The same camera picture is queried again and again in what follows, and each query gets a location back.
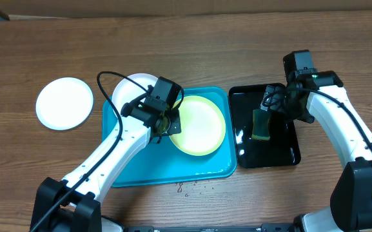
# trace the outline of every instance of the wall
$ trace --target wall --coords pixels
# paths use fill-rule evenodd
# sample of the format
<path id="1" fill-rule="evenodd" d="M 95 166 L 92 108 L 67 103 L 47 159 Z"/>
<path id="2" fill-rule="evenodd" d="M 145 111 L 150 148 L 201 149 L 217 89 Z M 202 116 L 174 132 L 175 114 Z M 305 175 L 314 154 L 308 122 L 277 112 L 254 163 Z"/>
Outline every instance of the wall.
<path id="1" fill-rule="evenodd" d="M 9 15 L 120 17 L 372 10 L 372 0 L 0 0 Z"/>

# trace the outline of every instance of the yellow plate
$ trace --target yellow plate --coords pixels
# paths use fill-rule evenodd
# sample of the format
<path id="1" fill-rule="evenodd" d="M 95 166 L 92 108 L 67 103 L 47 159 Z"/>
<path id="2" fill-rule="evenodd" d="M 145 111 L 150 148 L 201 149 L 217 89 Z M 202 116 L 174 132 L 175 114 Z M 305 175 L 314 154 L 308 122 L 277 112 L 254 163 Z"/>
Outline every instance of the yellow plate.
<path id="1" fill-rule="evenodd" d="M 195 156 L 208 155 L 219 148 L 226 134 L 226 122 L 219 107 L 207 98 L 187 96 L 179 111 L 181 133 L 170 135 L 176 147 Z"/>

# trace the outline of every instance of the blue object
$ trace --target blue object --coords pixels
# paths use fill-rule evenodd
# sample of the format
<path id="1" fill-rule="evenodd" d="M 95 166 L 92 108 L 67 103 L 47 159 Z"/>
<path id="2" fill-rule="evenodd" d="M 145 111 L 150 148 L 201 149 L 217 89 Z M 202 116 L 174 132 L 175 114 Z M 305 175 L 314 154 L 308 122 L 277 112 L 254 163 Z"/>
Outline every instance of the blue object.
<path id="1" fill-rule="evenodd" d="M 160 144 L 154 138 L 127 164 L 113 187 L 221 178 L 235 171 L 237 158 L 226 92 L 218 87 L 188 88 L 184 90 L 184 96 L 188 95 L 205 97 L 219 107 L 226 121 L 226 135 L 220 147 L 209 155 L 196 157 L 179 150 L 169 137 L 163 137 Z M 117 118 L 106 101 L 103 106 L 103 140 L 116 123 Z"/>

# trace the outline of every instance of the round plate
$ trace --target round plate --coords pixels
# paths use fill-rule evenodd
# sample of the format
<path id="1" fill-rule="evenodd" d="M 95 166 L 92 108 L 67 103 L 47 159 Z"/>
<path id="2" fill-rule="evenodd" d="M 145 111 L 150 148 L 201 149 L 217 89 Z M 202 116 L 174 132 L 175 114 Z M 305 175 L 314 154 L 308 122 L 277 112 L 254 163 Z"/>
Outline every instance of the round plate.
<path id="1" fill-rule="evenodd" d="M 53 130 L 68 130 L 80 125 L 92 108 L 90 87 L 73 77 L 63 77 L 47 84 L 35 104 L 38 119 Z"/>
<path id="2" fill-rule="evenodd" d="M 207 98 L 187 96 L 179 111 L 181 133 L 170 135 L 176 147 L 196 156 L 208 155 L 219 148 L 226 134 L 226 122 L 219 107 Z"/>

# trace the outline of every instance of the black tray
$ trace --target black tray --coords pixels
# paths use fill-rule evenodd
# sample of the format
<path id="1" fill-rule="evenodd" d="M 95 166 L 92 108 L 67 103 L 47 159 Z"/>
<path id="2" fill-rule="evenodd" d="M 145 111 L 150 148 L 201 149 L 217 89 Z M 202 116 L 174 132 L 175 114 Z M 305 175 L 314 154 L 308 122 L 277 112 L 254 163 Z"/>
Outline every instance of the black tray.
<path id="1" fill-rule="evenodd" d="M 243 168 L 296 165 L 300 162 L 300 150 L 295 125 L 285 123 L 278 113 L 270 117 L 270 140 L 251 138 L 253 110 L 259 109 L 267 85 L 237 86 L 229 91 L 231 121 L 235 135 L 237 160 Z"/>

